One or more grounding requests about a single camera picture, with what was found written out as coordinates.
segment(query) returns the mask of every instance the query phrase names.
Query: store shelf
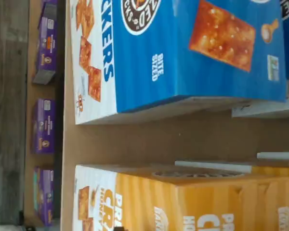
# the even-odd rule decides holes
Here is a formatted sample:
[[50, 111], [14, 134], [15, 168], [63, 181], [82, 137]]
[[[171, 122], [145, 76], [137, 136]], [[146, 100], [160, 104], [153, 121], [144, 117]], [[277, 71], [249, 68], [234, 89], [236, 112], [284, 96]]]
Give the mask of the store shelf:
[[[28, 76], [34, 73], [40, 2], [30, 0]], [[74, 173], [77, 164], [169, 163], [177, 159], [243, 161], [258, 152], [289, 151], [289, 119], [231, 118], [231, 112], [199, 112], [136, 125], [76, 126], [70, 14], [66, 11], [66, 60], [61, 230], [72, 231]], [[38, 97], [53, 98], [53, 86], [28, 81], [25, 218], [39, 225], [33, 209], [33, 168], [52, 164], [51, 156], [30, 153], [31, 108]]]
[[53, 156], [35, 155], [31, 153], [31, 113], [32, 107], [38, 98], [54, 98], [54, 86], [32, 84], [32, 76], [35, 73], [35, 59], [38, 41], [38, 22], [40, 15], [40, 1], [30, 0], [29, 12], [29, 36], [28, 36], [28, 80], [27, 80], [27, 106], [26, 106], [26, 159], [25, 159], [25, 195], [24, 215], [28, 225], [41, 226], [42, 223], [36, 217], [33, 207], [33, 170], [35, 166], [52, 165]]

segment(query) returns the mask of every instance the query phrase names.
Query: box top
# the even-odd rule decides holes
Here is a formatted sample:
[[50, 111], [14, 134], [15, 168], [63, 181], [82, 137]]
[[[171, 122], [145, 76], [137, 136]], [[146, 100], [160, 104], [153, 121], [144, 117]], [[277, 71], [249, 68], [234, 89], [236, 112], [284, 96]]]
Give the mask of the box top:
[[202, 183], [234, 182], [265, 180], [264, 175], [243, 173], [220, 169], [180, 167], [180, 166], [76, 166], [76, 171], [105, 171], [114, 172], [120, 175], [136, 176], [177, 186], [188, 186]]

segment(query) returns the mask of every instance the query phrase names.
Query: product packaging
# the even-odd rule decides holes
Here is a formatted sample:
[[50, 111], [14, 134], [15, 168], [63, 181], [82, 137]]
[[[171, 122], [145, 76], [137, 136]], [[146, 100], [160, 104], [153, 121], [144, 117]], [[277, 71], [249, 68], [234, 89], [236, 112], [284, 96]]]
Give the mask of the product packaging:
[[[226, 161], [176, 161], [176, 166], [208, 168], [215, 170], [237, 171], [246, 174], [259, 174], [263, 176], [276, 176], [289, 178], [289, 162], [286, 161], [254, 161], [249, 163], [226, 162]], [[289, 180], [275, 182], [270, 187], [263, 188], [263, 182], [260, 181], [262, 187], [262, 196], [259, 197], [260, 202], [265, 202], [266, 210], [260, 211], [259, 216], [264, 216], [267, 221], [273, 221], [274, 226], [268, 230], [289, 230]], [[277, 199], [277, 205], [273, 206], [274, 198]]]
[[[283, 17], [286, 77], [288, 79], [289, 96], [289, 0], [280, 0]], [[235, 107], [232, 110], [234, 117], [289, 117], [289, 98], [285, 104], [275, 102], [254, 102], [244, 107]]]
[[286, 99], [276, 0], [70, 0], [76, 124]]
[[278, 216], [288, 225], [283, 218], [289, 207], [280, 206], [289, 204], [286, 193], [286, 177], [175, 166], [76, 166], [73, 231], [278, 231]]
[[36, 74], [33, 83], [48, 84], [56, 72], [56, 5], [51, 2], [43, 4], [39, 21], [39, 40], [36, 56]]
[[32, 112], [32, 152], [54, 153], [54, 100], [38, 99]]
[[53, 220], [53, 169], [34, 169], [34, 209], [45, 226]]

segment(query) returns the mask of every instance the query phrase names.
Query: orange cracker box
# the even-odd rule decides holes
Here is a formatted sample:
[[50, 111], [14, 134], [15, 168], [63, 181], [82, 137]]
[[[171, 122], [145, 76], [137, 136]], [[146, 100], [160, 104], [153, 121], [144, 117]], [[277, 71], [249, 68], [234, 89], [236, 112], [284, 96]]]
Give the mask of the orange cracker box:
[[[268, 179], [205, 168], [77, 166], [73, 231], [273, 231], [265, 220], [275, 219], [260, 211], [275, 208], [278, 184], [289, 180]], [[275, 191], [265, 197], [268, 188]], [[281, 208], [285, 219], [287, 212]]]
[[[289, 162], [255, 161], [252, 163], [231, 163], [223, 161], [176, 161], [175, 164], [177, 166], [240, 171], [247, 174], [289, 178]], [[269, 187], [268, 184], [263, 184], [265, 182], [271, 182]], [[263, 230], [289, 230], [289, 180], [287, 178], [276, 178], [276, 180], [268, 178], [267, 180], [260, 180], [259, 183], [259, 202], [265, 202], [264, 211], [259, 213], [259, 216], [266, 219], [264, 226], [266, 229]]]

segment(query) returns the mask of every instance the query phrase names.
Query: cracker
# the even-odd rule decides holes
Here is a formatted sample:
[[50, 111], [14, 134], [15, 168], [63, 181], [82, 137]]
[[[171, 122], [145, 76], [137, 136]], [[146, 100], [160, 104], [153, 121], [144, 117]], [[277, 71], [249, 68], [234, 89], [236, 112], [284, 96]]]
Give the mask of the cracker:
[[200, 0], [189, 49], [249, 72], [255, 37], [251, 25]]

